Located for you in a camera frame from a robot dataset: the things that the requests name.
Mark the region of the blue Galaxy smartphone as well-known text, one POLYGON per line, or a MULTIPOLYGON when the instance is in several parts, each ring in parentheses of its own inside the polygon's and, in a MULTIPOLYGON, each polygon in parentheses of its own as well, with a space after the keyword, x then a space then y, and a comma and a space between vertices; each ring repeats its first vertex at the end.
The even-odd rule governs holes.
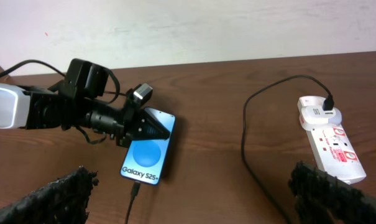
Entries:
POLYGON ((132 141, 120 174, 131 180, 157 185, 167 157, 176 119, 174 115, 154 108, 146 107, 144 110, 170 131, 170 137, 132 141))

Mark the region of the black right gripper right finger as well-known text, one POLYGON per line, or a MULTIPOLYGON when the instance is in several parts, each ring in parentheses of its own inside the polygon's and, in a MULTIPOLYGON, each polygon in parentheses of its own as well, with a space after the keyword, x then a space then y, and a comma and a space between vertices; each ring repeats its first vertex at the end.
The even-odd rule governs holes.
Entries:
POLYGON ((376 223, 376 198, 304 162, 288 186, 301 223, 376 223))

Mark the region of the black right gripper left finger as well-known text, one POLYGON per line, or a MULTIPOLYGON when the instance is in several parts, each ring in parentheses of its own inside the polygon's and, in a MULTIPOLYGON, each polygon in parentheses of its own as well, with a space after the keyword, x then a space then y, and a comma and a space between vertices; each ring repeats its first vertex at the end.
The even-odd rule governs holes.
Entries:
POLYGON ((20 200, 0 209, 0 224, 86 223, 96 172, 80 166, 20 200))

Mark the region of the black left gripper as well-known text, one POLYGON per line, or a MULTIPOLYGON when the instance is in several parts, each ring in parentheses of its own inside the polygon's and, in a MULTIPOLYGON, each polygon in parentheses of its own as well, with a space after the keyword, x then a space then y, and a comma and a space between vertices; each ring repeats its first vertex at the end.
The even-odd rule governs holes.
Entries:
POLYGON ((134 101, 135 90, 126 93, 122 108, 95 103, 85 114, 85 127, 110 135, 117 146, 126 148, 133 140, 168 139, 170 131, 134 101))

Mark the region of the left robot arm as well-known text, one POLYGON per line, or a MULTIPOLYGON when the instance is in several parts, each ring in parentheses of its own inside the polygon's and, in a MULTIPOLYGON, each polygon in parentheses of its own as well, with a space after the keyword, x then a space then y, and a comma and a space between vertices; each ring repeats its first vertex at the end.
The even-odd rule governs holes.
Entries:
MULTIPOLYGON (((28 63, 25 60, 8 68, 0 78, 28 63)), ((170 130, 143 108, 152 96, 151 86, 140 84, 128 90, 123 94, 126 100, 122 108, 115 108, 112 101, 100 99, 109 79, 114 83, 116 100, 122 93, 115 74, 101 65, 74 58, 63 79, 49 88, 0 83, 0 129, 60 127, 83 133, 89 128, 102 138, 91 140, 85 134, 87 143, 99 144, 110 138, 121 147, 129 147, 132 141, 166 140, 171 136, 170 130)))

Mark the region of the white power strip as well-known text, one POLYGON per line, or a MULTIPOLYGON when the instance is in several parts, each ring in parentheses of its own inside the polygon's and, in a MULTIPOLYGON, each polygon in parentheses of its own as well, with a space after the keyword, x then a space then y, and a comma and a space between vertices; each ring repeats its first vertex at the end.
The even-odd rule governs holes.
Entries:
MULTIPOLYGON (((297 103, 298 110, 304 106, 323 107, 325 100, 321 96, 302 96, 297 103)), ((342 123, 306 131, 306 134, 319 170, 347 184, 358 183, 366 178, 342 123)))

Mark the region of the white USB charger adapter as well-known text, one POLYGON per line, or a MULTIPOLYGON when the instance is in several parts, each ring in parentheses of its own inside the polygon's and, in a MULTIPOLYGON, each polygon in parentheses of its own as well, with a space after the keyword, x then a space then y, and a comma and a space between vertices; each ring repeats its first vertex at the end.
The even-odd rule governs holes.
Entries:
POLYGON ((337 108, 325 111, 319 105, 304 106, 299 112, 301 126, 306 131, 342 123, 342 114, 337 108))

